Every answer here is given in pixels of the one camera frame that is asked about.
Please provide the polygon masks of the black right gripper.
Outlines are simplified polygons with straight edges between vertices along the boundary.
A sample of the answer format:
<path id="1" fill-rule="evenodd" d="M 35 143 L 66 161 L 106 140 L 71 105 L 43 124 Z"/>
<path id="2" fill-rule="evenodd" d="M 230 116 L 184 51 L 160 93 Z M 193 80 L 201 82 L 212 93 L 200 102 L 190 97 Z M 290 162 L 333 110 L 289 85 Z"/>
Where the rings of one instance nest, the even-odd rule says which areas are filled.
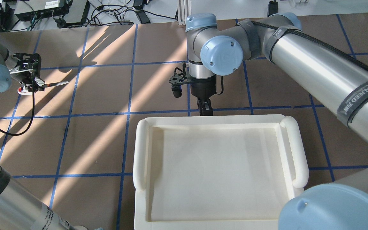
<path id="1" fill-rule="evenodd" d="M 204 108 L 204 100 L 205 101 L 205 115 L 213 116 L 213 108 L 211 106 L 211 100 L 209 99 L 216 93 L 217 80 L 216 76 L 212 76 L 209 78 L 198 79 L 191 78 L 190 79 L 190 92 L 193 96 L 197 97 L 197 106 L 199 109 L 199 115 L 204 116 L 203 108 Z"/>

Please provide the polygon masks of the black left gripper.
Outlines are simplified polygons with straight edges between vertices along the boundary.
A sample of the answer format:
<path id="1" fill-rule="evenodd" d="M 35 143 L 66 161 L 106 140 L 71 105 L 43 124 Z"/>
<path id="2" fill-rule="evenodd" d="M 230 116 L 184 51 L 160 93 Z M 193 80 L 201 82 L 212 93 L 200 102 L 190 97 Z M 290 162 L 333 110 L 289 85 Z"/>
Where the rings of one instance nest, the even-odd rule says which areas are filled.
<path id="1" fill-rule="evenodd" d="M 40 78 L 42 59 L 40 54 L 15 53 L 10 56 L 15 66 L 10 69 L 11 76 L 21 85 L 23 83 L 45 83 Z"/>

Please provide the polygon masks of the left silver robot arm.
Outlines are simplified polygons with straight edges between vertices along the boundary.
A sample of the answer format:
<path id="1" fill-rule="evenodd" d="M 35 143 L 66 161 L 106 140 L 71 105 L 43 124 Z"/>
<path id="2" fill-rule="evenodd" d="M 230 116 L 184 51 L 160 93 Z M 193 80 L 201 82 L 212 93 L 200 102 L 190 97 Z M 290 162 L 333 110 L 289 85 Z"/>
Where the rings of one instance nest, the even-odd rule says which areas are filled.
<path id="1" fill-rule="evenodd" d="M 47 87 L 63 85 L 64 82 L 46 84 L 40 78 L 41 57 L 39 54 L 11 53 L 0 44 L 0 93 L 7 91 L 12 80 L 20 83 L 18 93 L 35 96 Z M 25 132 L 10 133 L 19 136 Z M 0 166 L 0 230 L 75 230 L 68 221 L 32 195 L 16 179 Z"/>

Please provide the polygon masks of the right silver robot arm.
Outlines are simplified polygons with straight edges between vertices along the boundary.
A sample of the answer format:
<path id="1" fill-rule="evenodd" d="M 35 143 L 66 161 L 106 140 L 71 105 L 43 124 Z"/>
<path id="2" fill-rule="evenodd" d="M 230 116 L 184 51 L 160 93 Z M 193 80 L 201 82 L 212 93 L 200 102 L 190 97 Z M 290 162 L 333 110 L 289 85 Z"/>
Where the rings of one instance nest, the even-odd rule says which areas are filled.
<path id="1" fill-rule="evenodd" d="M 214 14 L 199 13 L 185 25 L 192 83 L 232 74 L 242 61 L 263 55 L 368 143 L 368 66 L 304 34 L 295 14 L 245 19 L 220 31 Z M 368 230 L 368 168 L 287 202 L 278 229 Z"/>

